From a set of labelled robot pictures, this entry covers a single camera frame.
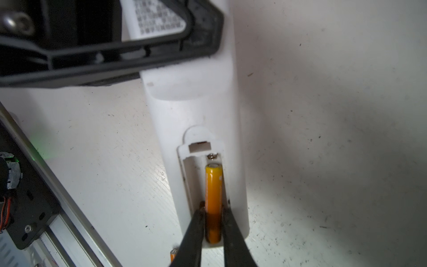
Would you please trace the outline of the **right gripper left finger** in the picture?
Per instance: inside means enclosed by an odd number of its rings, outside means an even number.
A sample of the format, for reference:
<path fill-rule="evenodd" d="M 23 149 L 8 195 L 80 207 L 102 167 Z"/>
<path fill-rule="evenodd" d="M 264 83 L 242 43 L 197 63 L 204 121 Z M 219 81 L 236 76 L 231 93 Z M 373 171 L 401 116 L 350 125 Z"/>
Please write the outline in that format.
<path fill-rule="evenodd" d="M 205 208 L 195 211 L 182 242 L 175 250 L 170 267 L 199 267 L 201 265 L 202 242 L 205 238 Z"/>

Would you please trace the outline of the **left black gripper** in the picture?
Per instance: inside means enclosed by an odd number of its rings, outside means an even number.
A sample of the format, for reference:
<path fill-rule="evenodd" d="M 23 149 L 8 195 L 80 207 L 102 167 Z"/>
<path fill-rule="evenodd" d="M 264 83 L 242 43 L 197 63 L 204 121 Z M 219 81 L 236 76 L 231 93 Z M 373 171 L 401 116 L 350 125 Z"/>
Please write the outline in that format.
<path fill-rule="evenodd" d="M 211 1 L 1 1 L 1 86 L 107 86 L 215 54 Z"/>

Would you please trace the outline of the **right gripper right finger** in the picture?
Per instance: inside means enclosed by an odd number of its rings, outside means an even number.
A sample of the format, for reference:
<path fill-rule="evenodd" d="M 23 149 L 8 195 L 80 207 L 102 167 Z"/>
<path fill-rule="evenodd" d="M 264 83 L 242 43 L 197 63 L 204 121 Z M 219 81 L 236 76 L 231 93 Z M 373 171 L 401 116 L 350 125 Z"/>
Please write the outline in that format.
<path fill-rule="evenodd" d="M 222 211 L 222 239 L 225 267 L 257 267 L 229 208 Z"/>

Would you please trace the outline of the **orange battery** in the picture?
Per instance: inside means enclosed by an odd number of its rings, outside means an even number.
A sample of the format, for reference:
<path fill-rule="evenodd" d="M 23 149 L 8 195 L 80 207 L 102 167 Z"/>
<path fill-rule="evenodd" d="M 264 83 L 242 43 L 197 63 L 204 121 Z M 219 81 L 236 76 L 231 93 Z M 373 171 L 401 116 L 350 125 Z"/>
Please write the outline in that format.
<path fill-rule="evenodd" d="M 170 260 L 171 260 L 171 263 L 172 263 L 172 262 L 174 261 L 174 259 L 176 258 L 176 256 L 177 256 L 178 252 L 179 252 L 179 249 L 178 249 L 178 248 L 173 248 L 173 249 L 170 251 Z"/>
<path fill-rule="evenodd" d="M 206 240 L 210 244 L 217 244 L 221 240 L 221 213 L 222 213 L 222 167 L 220 164 L 208 164 L 205 168 L 206 190 Z"/>

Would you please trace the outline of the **white remote control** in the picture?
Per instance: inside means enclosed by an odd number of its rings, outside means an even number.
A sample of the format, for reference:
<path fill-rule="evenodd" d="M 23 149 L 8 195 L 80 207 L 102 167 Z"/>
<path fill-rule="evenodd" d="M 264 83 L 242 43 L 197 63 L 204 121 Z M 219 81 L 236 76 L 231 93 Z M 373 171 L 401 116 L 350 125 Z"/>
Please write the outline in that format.
<path fill-rule="evenodd" d="M 219 50 L 207 57 L 143 70 L 140 77 L 159 139 L 182 231 L 205 204 L 208 164 L 222 167 L 222 207 L 249 234 L 241 146 L 234 22 L 230 1 L 211 1 L 224 13 Z"/>

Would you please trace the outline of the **aluminium front rail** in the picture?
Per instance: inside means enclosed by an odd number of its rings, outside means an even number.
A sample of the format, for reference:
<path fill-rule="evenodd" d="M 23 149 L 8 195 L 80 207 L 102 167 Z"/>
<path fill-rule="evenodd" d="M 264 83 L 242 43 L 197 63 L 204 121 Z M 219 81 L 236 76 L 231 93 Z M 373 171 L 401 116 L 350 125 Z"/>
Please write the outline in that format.
<path fill-rule="evenodd" d="M 82 210 L 72 199 L 59 179 L 42 159 L 38 151 L 25 136 L 17 122 L 6 108 L 1 105 L 1 122 L 11 133 L 12 139 L 17 142 L 23 153 L 30 158 L 30 163 L 41 175 L 47 186 L 53 191 L 61 204 L 61 219 L 66 228 L 79 243 L 94 266 L 120 267 L 122 264 L 116 258 L 109 246 L 103 241 Z"/>

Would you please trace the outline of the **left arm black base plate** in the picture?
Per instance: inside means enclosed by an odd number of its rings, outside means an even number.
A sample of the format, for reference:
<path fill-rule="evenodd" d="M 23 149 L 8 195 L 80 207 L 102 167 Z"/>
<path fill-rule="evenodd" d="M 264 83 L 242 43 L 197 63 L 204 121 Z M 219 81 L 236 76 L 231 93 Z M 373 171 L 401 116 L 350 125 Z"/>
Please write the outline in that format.
<path fill-rule="evenodd" d="M 1 225 L 20 250 L 38 239 L 61 211 L 35 163 L 1 125 Z"/>

